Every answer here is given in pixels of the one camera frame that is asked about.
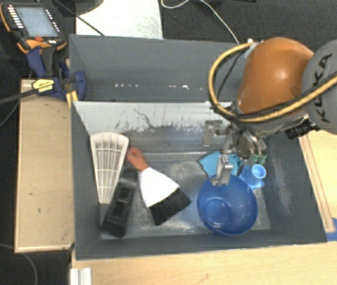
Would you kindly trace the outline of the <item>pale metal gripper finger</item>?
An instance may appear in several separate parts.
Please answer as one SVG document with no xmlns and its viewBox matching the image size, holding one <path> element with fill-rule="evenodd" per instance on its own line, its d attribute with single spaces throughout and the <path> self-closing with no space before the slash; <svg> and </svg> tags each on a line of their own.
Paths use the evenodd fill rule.
<svg viewBox="0 0 337 285">
<path fill-rule="evenodd" d="M 217 161 L 216 175 L 211 179 L 213 186 L 228 185 L 233 165 L 228 155 L 221 155 Z"/>
<path fill-rule="evenodd" d="M 202 145 L 204 147 L 209 147 L 215 136 L 222 135 L 224 133 L 222 125 L 223 123 L 221 120 L 205 122 L 205 132 L 202 139 Z"/>
</svg>

